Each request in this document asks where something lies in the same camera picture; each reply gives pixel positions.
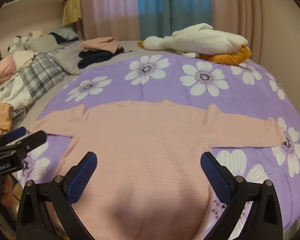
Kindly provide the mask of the person's left hand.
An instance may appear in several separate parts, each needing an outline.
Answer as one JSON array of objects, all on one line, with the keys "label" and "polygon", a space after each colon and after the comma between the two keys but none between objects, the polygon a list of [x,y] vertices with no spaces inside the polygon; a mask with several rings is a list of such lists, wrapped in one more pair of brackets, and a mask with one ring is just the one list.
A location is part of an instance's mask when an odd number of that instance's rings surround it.
[{"label": "person's left hand", "polygon": [[5,182],[2,187],[3,196],[1,203],[5,207],[16,207],[22,195],[23,188],[19,183],[14,183],[11,176],[6,176]]}]

